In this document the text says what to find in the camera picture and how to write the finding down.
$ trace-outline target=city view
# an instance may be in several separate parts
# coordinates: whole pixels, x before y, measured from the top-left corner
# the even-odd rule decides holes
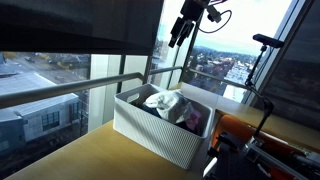
[[[88,79],[91,56],[0,53],[0,94]],[[0,179],[88,131],[89,91],[0,109]]]
[[[167,41],[157,40],[153,53],[153,68],[164,68],[166,66],[168,51],[170,51],[167,44]],[[204,46],[194,46],[188,59],[188,68],[215,76],[221,80],[225,79],[244,85],[255,60],[256,56],[250,54],[224,52]],[[158,84],[161,76],[161,74],[154,76],[151,83]],[[245,89],[227,85],[219,80],[190,71],[185,73],[183,81],[237,102],[242,101],[246,92]]]

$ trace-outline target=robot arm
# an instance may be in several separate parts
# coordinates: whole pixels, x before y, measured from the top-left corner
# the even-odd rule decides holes
[[[185,0],[180,13],[183,17],[178,17],[172,30],[171,30],[171,40],[169,43],[170,47],[174,47],[177,43],[181,46],[184,39],[189,37],[194,23],[197,23],[204,12],[207,9],[209,15],[208,19],[215,22],[220,22],[221,14],[218,12],[213,5],[209,5],[210,0]]]

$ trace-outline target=handrail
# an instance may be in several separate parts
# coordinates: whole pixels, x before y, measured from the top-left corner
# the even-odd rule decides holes
[[[0,95],[0,109],[136,78],[143,80],[143,75],[141,73],[130,73],[4,94]]]
[[[200,75],[202,75],[202,76],[206,76],[206,77],[209,77],[209,78],[218,80],[218,81],[222,81],[222,82],[224,82],[224,83],[230,84],[230,85],[235,86],[235,87],[240,87],[240,88],[242,88],[242,89],[247,89],[247,90],[249,90],[248,87],[245,86],[245,85],[238,84],[238,83],[235,83],[235,82],[226,80],[226,79],[220,79],[220,78],[217,78],[217,77],[215,77],[215,76],[212,76],[212,75],[210,75],[210,74],[207,74],[207,73],[204,73],[204,72],[201,72],[201,71],[197,71],[197,70],[190,69],[190,68],[188,68],[188,71],[191,71],[191,72],[194,72],[194,73],[197,73],[197,74],[200,74]]]
[[[175,66],[175,67],[170,67],[170,68],[154,69],[154,70],[150,71],[149,75],[159,74],[159,73],[168,72],[168,71],[174,71],[174,70],[177,70],[177,69],[181,69],[182,70],[182,67],[181,66]]]

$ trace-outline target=black camera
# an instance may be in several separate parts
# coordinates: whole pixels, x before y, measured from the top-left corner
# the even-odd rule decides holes
[[[263,45],[267,45],[273,48],[281,48],[284,46],[284,42],[279,41],[277,39],[273,39],[271,37],[268,37],[262,34],[256,34],[252,38],[256,41],[261,42]]]

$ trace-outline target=building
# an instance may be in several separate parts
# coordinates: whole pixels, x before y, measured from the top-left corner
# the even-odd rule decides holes
[[[0,94],[54,86],[36,73],[1,78]],[[78,120],[78,96],[66,94],[0,110],[0,155]]]

